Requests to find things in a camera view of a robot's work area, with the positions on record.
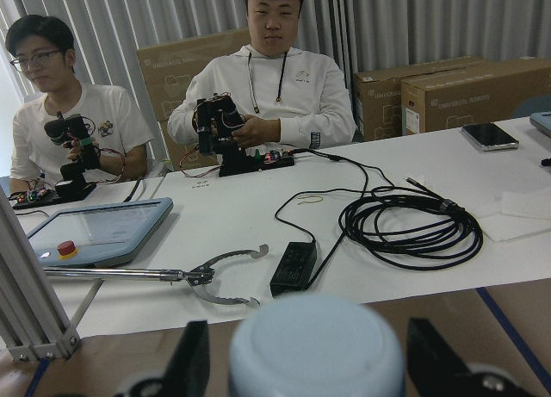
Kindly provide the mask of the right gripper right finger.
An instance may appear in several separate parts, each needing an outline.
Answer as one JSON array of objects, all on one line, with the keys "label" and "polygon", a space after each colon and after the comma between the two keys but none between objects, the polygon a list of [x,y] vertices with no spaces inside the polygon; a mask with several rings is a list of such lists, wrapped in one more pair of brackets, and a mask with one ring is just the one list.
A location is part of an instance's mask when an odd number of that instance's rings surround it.
[{"label": "right gripper right finger", "polygon": [[406,336],[407,372],[421,396],[529,396],[504,375],[475,372],[428,319],[411,318]]}]

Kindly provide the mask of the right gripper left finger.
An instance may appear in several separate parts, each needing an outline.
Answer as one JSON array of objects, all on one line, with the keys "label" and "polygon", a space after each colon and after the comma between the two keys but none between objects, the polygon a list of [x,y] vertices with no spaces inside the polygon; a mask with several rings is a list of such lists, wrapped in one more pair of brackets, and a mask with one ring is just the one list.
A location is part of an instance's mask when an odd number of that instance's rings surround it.
[{"label": "right gripper left finger", "polygon": [[136,381],[125,396],[203,396],[210,375],[207,322],[187,324],[176,350],[161,375]]}]

